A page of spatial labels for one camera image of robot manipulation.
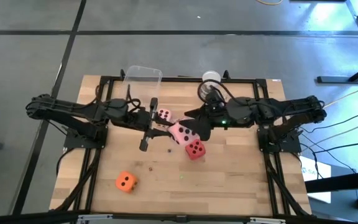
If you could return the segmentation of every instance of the gray concrete floor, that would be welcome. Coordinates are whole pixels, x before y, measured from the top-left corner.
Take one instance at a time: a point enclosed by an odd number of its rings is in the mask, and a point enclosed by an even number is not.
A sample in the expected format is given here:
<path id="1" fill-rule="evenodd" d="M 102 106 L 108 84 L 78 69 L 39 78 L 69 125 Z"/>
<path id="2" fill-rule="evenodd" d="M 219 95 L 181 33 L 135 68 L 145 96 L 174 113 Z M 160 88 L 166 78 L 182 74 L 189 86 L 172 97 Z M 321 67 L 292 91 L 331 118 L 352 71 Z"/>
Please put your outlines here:
<path id="1" fill-rule="evenodd" d="M 358 1 L 353 1 L 358 12 Z M 0 0 L 0 29 L 71 29 L 79 0 Z M 264 6 L 256 1 L 88 1 L 80 30 L 357 30 L 344 3 L 290 2 Z M 9 213 L 35 137 L 38 121 L 24 110 L 32 96 L 49 93 L 67 36 L 0 36 L 0 215 Z M 317 85 L 319 75 L 349 76 L 358 71 L 358 37 L 278 37 L 213 35 L 77 36 L 59 98 L 76 100 L 83 75 L 118 75 L 121 68 L 141 65 L 164 76 L 200 77 L 207 70 L 232 77 L 281 79 L 288 99 L 316 95 L 330 102 L 357 85 Z M 323 124 L 358 113 L 358 94 L 327 109 Z M 358 125 L 307 134 L 318 141 Z M 30 186 L 24 212 L 47 211 L 55 183 L 55 164 L 63 136 L 49 127 Z M 307 145 L 310 143 L 301 138 Z M 321 144 L 333 147 L 358 142 L 358 130 Z M 358 147 L 333 154 L 357 169 Z M 321 162 L 342 166 L 327 154 Z"/>

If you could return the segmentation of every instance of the wooden table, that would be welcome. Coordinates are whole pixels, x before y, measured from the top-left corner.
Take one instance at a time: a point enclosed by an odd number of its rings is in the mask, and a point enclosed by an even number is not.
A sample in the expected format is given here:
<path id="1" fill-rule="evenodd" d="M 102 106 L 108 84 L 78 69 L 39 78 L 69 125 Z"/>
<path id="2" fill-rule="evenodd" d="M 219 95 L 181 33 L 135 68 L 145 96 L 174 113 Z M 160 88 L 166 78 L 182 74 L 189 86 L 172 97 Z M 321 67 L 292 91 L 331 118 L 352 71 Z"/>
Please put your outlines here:
<path id="1" fill-rule="evenodd" d="M 91 101 L 99 80 L 100 76 L 85 75 L 77 102 Z M 113 98 L 120 94 L 121 85 L 122 82 L 114 82 Z M 250 84 L 225 85 L 234 96 L 254 97 Z M 201 106 L 197 86 L 198 83 L 162 82 L 158 107 L 172 110 L 176 118 L 182 117 L 185 111 Z M 267 80 L 267 86 L 269 97 L 285 99 L 280 80 Z M 257 126 L 227 131 L 215 129 L 211 139 L 204 142 L 204 158 L 191 161 L 183 147 L 166 137 L 151 139 L 148 151 L 142 152 L 139 143 L 143 133 L 109 123 L 91 211 L 270 216 L 267 176 L 256 129 Z M 50 208 L 59 206 L 77 184 L 84 151 L 75 149 L 62 160 Z M 281 161 L 287 188 L 303 209 L 311 212 L 300 163 L 293 155 L 284 153 Z M 132 194 L 121 192 L 115 186 L 116 177 L 123 170 L 139 179 Z M 87 191 L 86 186 L 80 208 L 85 206 Z M 275 192 L 279 212 L 283 213 L 277 186 Z"/>

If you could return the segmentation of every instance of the orange die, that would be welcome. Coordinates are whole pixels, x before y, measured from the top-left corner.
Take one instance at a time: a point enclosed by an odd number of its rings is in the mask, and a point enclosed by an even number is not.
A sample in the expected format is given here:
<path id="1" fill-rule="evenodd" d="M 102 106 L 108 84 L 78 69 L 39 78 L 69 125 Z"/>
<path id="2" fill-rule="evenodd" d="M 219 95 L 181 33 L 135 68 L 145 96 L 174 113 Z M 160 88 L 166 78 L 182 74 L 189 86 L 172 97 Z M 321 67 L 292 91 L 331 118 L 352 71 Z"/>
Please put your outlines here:
<path id="1" fill-rule="evenodd" d="M 122 171 L 116 180 L 116 187 L 123 192 L 131 193 L 137 184 L 137 178 L 127 171 Z"/>

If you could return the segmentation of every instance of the red die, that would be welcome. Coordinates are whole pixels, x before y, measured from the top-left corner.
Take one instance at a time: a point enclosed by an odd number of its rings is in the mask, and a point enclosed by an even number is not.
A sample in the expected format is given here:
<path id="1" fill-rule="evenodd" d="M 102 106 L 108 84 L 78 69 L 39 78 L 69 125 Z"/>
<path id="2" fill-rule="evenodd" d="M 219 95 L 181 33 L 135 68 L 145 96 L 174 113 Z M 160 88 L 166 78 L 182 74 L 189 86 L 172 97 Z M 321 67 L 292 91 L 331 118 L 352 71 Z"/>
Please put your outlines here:
<path id="1" fill-rule="evenodd" d="M 197 133 L 180 125 L 179 122 L 176 122 L 174 125 L 170 126 L 168 131 L 172 134 L 171 138 L 181 146 L 186 146 L 190 142 L 193 142 L 196 139 L 200 139 Z"/>
<path id="2" fill-rule="evenodd" d="M 171 120 L 172 112 L 171 112 L 170 110 L 160 108 L 160 109 L 157 111 L 157 113 L 158 113 L 158 115 L 160 116 L 160 118 L 162 118 L 162 119 L 164 119 L 164 120 L 167 120 L 167 121 L 170 121 L 170 120 Z"/>
<path id="3" fill-rule="evenodd" d="M 198 139 L 187 145 L 185 149 L 191 160 L 195 160 L 205 155 L 205 147 Z"/>

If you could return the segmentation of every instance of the clear plastic container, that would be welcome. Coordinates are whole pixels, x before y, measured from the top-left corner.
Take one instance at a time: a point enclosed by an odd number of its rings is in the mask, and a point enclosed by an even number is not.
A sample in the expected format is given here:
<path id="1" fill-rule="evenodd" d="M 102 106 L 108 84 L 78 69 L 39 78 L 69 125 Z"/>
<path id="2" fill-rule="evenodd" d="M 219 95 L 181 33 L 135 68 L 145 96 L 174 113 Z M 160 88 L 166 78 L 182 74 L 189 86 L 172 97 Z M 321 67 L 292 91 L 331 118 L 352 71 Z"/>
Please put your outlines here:
<path id="1" fill-rule="evenodd" d="M 122 83 L 122 96 L 126 98 L 129 87 L 131 98 L 139 99 L 142 106 L 149 108 L 151 99 L 159 96 L 161 79 L 160 70 L 133 65 Z"/>

